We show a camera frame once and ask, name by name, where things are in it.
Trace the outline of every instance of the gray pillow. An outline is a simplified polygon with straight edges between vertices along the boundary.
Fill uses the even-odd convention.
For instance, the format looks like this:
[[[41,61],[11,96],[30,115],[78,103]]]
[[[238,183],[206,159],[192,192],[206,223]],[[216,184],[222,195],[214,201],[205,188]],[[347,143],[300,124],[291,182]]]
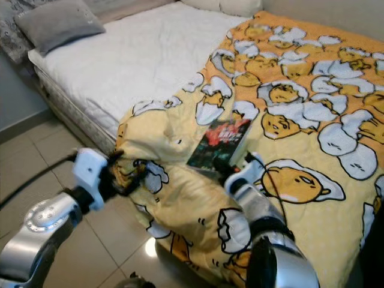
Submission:
[[[17,15],[15,22],[42,55],[70,41],[106,31],[79,0],[44,4]]]

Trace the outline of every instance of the black cable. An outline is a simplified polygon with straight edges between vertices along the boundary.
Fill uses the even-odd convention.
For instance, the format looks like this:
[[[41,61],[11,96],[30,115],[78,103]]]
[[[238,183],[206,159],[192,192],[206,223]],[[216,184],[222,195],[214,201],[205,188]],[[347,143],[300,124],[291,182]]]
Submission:
[[[66,156],[65,158],[63,159],[60,159],[59,161],[57,161],[56,163],[48,166],[47,168],[45,168],[44,170],[40,171],[39,173],[37,173],[35,176],[33,176],[32,178],[30,178],[29,180],[27,180],[26,182],[24,182],[22,185],[20,185],[16,190],[14,190],[11,194],[9,194],[1,203],[0,203],[0,211],[7,205],[9,204],[10,201],[12,201],[13,198],[15,198],[21,191],[23,191],[23,189],[25,189],[26,187],[28,187],[29,185],[31,185],[34,181],[36,181],[38,178],[42,177],[44,174],[46,174],[47,172],[53,170],[54,168],[58,167],[59,165],[61,165],[62,163],[64,162],[67,162],[67,161],[71,161],[71,162],[74,162],[75,159],[76,159],[76,156],[77,156],[77,152],[71,154],[71,155],[68,155]]]
[[[282,210],[282,212],[283,212],[284,222],[286,223],[286,226],[288,227],[287,214],[286,214],[286,210],[285,210],[284,205],[283,205],[283,200],[281,199],[280,194],[279,194],[279,192],[277,191],[277,187],[276,187],[276,185],[275,185],[274,180],[272,179],[271,174],[268,172],[268,169],[266,168],[266,166],[264,165],[264,163],[262,163],[262,162],[261,162],[259,159],[257,159],[254,155],[252,155],[252,153],[248,152],[246,158],[247,158],[247,157],[248,157],[248,158],[252,158],[252,160],[256,160],[256,161],[259,162],[259,164],[264,168],[266,174],[268,175],[269,180],[271,180],[271,183],[272,183],[272,186],[273,186],[274,190],[276,191],[277,199],[278,199],[278,201],[279,201],[281,210]]]

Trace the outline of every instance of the white bed sheet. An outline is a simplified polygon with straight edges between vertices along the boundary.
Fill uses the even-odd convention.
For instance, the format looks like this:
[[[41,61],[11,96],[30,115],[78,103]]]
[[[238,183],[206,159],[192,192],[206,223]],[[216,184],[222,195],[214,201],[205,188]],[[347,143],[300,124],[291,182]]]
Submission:
[[[106,33],[29,59],[96,124],[116,137],[136,102],[166,100],[192,78],[226,31],[245,18],[181,2],[105,25]]]

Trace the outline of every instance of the book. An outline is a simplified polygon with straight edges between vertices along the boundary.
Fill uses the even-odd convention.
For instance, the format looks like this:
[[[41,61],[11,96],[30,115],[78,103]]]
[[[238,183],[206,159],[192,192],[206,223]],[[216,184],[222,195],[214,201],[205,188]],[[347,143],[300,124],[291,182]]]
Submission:
[[[187,165],[206,176],[215,176],[213,159],[218,157],[225,163],[234,164],[245,149],[243,142],[250,126],[251,121],[247,119],[213,122]]]

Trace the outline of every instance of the yellow blanket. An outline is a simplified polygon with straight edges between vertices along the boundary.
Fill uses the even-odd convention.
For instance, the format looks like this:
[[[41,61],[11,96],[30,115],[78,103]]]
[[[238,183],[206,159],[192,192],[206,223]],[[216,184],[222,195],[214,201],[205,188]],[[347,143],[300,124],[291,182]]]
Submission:
[[[215,119],[251,119],[248,150],[266,163],[289,229],[322,287],[342,286],[384,193],[383,113],[383,43],[260,12],[168,101],[127,113],[116,175],[125,185],[134,159],[153,160],[131,195],[139,220],[212,283],[243,287],[251,239],[241,210],[185,163]],[[254,183],[278,207],[265,175]]]

